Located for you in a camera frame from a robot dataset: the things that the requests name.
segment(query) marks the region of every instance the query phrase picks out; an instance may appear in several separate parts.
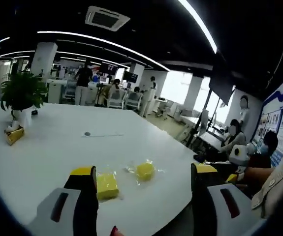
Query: office room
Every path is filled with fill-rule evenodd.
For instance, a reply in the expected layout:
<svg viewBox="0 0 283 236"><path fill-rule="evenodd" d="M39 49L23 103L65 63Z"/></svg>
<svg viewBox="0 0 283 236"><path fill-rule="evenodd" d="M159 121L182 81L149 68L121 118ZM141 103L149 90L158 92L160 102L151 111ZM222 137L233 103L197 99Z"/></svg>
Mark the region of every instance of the office room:
<svg viewBox="0 0 283 236"><path fill-rule="evenodd" d="M0 6L0 235L282 220L283 2Z"/></svg>

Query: black ceiling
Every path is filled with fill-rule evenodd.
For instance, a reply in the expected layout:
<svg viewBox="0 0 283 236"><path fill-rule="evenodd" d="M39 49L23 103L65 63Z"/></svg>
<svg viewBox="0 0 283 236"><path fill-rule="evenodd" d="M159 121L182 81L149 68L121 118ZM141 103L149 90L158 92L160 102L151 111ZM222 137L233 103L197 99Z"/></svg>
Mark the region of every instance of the black ceiling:
<svg viewBox="0 0 283 236"><path fill-rule="evenodd" d="M283 81L282 59L274 79L266 88L283 53L283 1L188 1L209 29L230 70L242 75L235 78L238 88L263 99ZM85 24L85 17L91 5L126 15L130 21L117 32L89 26ZM103 42L72 35L37 34L38 30L67 31L102 38L158 62L213 65L215 61L215 54L199 25L177 0L89 0L52 5L13 3L7 9L0 9L0 39L10 36L9 40L0 43L0 55L35 50L38 42L56 41L59 51L118 63L138 60L155 70L164 70L138 55ZM210 70L177 63L165 66L199 75L211 73Z"/></svg>

